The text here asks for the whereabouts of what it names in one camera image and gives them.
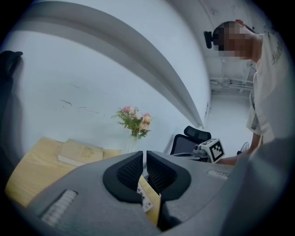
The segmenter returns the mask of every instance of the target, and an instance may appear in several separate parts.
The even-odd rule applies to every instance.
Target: flower bouquet
[[[117,114],[113,117],[119,117],[122,121],[118,123],[123,125],[125,129],[130,129],[131,135],[138,139],[146,137],[150,131],[148,128],[152,117],[148,113],[140,114],[136,107],[134,109],[130,106],[126,106],[123,109],[119,108]]]

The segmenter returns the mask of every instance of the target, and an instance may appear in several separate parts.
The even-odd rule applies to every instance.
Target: book
[[[103,148],[69,139],[59,150],[58,160],[62,163],[81,166],[103,159]]]

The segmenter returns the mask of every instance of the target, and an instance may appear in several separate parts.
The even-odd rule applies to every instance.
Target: ceiling
[[[206,47],[204,31],[214,29],[225,21],[241,19],[263,33],[264,14],[254,4],[242,0],[170,0],[182,14],[199,42],[210,77],[213,94],[249,97],[256,72],[255,63],[221,56]]]

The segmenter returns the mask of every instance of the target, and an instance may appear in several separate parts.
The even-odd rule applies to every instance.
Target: table
[[[6,195],[27,207],[42,190],[74,170],[75,167],[61,163],[57,159],[57,153],[62,145],[62,142],[41,138],[25,154],[13,171],[5,188]],[[104,149],[103,159],[120,154],[120,150]],[[139,183],[153,203],[153,208],[146,215],[156,225],[159,217],[160,197],[143,176],[140,177]]]

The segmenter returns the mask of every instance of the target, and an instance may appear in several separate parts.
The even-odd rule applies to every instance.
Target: man
[[[235,165],[239,157],[251,154],[259,145],[271,142],[275,137],[288,136],[289,130],[294,128],[278,124],[283,123],[284,119],[287,119],[285,122],[289,122],[294,116],[288,116],[288,109],[282,108],[282,103],[277,102],[288,100],[284,94],[292,93],[287,91],[286,84],[290,83],[287,79],[294,78],[293,64],[278,33],[256,34],[242,20],[222,23],[214,30],[212,41],[219,51],[256,63],[257,72],[253,79],[250,115],[247,122],[247,127],[253,132],[251,147],[244,153],[218,162],[218,164]],[[277,114],[274,112],[282,113],[281,120],[276,118]]]

